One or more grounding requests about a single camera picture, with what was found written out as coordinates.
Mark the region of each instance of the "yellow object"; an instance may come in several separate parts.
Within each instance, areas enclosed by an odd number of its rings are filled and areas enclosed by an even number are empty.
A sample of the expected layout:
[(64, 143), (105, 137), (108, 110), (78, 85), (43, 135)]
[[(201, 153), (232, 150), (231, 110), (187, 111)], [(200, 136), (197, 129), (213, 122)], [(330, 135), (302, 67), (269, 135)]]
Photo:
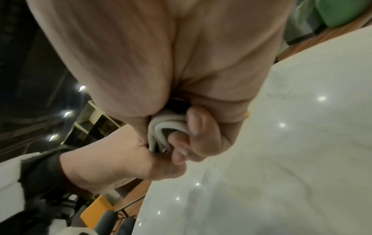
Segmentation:
[(105, 196), (99, 196), (83, 213), (81, 213), (80, 218), (83, 220), (85, 225), (94, 229), (100, 218), (103, 216), (105, 211), (113, 211), (112, 205), (105, 198)]

